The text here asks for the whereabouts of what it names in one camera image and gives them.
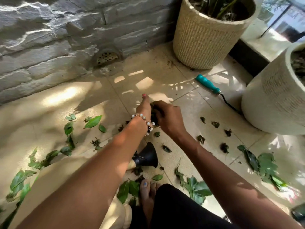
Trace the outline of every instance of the pot rim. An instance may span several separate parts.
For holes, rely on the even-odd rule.
[[[209,17],[209,16],[207,16],[207,15],[205,15],[205,14],[199,12],[198,10],[196,10],[196,9],[191,5],[191,3],[189,2],[189,0],[184,0],[184,1],[185,1],[185,3],[188,5],[189,9],[190,9],[191,11],[194,11],[194,12],[195,12],[197,15],[199,15],[200,17],[203,17],[203,18],[205,18],[205,19],[207,19],[207,20],[210,20],[210,21],[215,21],[215,22],[217,22],[217,23],[225,24],[225,25],[243,25],[243,24],[245,24],[245,22],[248,22],[248,21],[252,20],[252,18],[254,18],[254,17],[256,18],[256,17],[257,17],[256,15],[259,14],[259,10],[260,10],[260,8],[258,8],[257,3],[255,2],[255,0],[252,0],[253,3],[254,3],[254,7],[255,7],[254,13],[253,13],[249,18],[247,18],[247,19],[240,20],[240,21],[232,21],[232,22],[230,22],[230,21],[222,21],[222,20],[218,20],[218,19],[215,19],[215,18],[211,18],[211,17]]]
[[[302,91],[305,92],[305,85],[296,76],[296,74],[292,68],[292,65],[290,63],[292,52],[301,50],[303,48],[305,48],[305,43],[295,42],[291,46],[289,46],[285,52],[285,64],[287,66],[289,73],[291,74],[292,79],[302,89]]]

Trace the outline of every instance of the person's left hand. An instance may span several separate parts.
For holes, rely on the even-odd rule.
[[[147,94],[143,94],[142,98],[143,98],[143,100],[142,100],[141,104],[137,107],[136,113],[142,113],[143,116],[146,117],[146,120],[150,121],[152,108],[149,103],[149,96]]]

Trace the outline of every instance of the beaded bracelet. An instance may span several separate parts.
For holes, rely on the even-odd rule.
[[[148,136],[149,133],[153,130],[153,127],[151,127],[150,124],[151,124],[152,126],[154,126],[155,123],[154,123],[154,122],[147,121],[147,120],[146,120],[146,117],[143,116],[142,113],[136,113],[136,114],[132,115],[132,118],[134,118],[134,117],[136,117],[136,116],[141,117],[141,118],[146,122],[146,124],[147,124],[147,133],[146,133],[146,136]]]

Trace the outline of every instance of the beige planter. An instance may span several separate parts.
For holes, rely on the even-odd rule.
[[[290,64],[294,43],[249,83],[242,95],[245,118],[260,130],[281,135],[305,134],[305,87]]]
[[[251,17],[225,22],[200,13],[188,0],[182,0],[173,39],[177,58],[196,69],[210,69],[220,63],[259,13],[254,0],[241,1]]]

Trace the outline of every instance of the person's left arm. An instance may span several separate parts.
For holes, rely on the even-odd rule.
[[[150,120],[151,107],[145,94],[137,113]],[[17,229],[99,228],[146,132],[145,121],[139,116],[133,118],[110,143],[35,208]]]

